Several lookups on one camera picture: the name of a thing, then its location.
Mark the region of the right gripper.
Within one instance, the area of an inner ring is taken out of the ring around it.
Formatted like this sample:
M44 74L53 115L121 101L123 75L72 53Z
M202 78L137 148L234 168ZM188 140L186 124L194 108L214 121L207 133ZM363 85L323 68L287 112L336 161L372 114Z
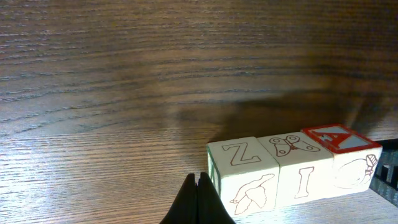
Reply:
M397 207L397 139L378 143L382 153L370 189Z

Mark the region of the green Z wooden block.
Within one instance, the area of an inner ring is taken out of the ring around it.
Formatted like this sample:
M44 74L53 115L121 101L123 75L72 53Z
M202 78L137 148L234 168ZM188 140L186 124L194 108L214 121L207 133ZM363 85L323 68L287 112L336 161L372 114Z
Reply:
M231 217L275 207L279 163L255 137L206 145L208 174Z

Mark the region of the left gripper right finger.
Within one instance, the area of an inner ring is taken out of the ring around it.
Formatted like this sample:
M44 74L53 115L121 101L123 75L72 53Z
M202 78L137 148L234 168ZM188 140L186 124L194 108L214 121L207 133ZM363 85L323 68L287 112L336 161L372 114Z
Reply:
M198 224L235 224L224 208L209 175L205 172L200 173L197 193Z

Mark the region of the red A wooden block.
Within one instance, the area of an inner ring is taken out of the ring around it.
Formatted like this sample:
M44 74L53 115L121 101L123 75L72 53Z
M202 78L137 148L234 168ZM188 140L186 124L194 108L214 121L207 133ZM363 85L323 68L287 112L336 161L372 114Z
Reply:
M342 124L304 128L302 132L333 155L329 197L366 191L376 173L382 146Z

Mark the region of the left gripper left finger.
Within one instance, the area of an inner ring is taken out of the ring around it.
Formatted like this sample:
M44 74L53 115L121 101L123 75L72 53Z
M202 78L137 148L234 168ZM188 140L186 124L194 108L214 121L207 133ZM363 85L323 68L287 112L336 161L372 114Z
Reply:
M160 224L196 224L196 222L197 185L195 174L188 174Z

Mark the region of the letter I wooden block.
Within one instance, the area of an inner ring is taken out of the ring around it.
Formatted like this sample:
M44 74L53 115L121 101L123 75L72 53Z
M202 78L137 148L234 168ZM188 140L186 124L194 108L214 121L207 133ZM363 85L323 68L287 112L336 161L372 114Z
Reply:
M301 132L258 139L279 163L277 207L326 198L333 155Z

